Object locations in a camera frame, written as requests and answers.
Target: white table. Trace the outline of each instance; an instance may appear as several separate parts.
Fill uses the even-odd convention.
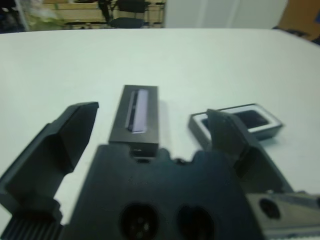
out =
[[[160,145],[190,159],[189,115],[259,103],[285,123],[267,153],[295,190],[320,193],[320,48],[275,30],[127,29],[0,35],[0,175],[46,124],[98,101],[90,142],[55,198],[70,219],[124,84],[159,86]],[[0,233],[10,219],[0,208]]]

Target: round hole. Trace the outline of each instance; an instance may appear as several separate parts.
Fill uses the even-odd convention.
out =
[[[183,206],[177,215],[177,225],[185,240],[211,240],[214,221],[201,207]]]
[[[265,213],[265,215],[270,219],[280,219],[280,211],[277,205],[269,200],[269,199],[262,199],[260,201],[260,208]]]
[[[144,159],[144,158],[139,158],[136,162],[138,164],[149,164],[150,160],[149,159]]]
[[[159,221],[151,206],[134,204],[124,210],[120,224],[127,239],[151,240],[157,234]]]

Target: cardboard box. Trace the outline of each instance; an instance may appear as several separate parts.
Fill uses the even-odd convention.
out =
[[[157,86],[124,86],[109,144],[129,145],[134,157],[156,155],[159,146]]]
[[[320,1],[289,0],[278,28],[288,32],[306,33],[302,37],[307,40],[316,39],[320,35]]]

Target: black box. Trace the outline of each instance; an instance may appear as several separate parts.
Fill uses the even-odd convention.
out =
[[[156,155],[159,146],[157,86],[124,86],[109,143],[129,145],[134,157]]]
[[[283,127],[275,116],[255,103],[218,109],[218,111],[239,117],[248,131],[259,141],[274,137]],[[211,135],[206,112],[192,114],[188,127],[204,150],[211,149]]]

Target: white wall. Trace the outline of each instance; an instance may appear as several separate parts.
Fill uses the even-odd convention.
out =
[[[277,25],[288,0],[167,0],[167,28],[257,28]]]
[[[199,28],[207,0],[167,0],[166,28]]]
[[[231,27],[271,29],[279,23],[286,5],[287,0],[241,0]]]

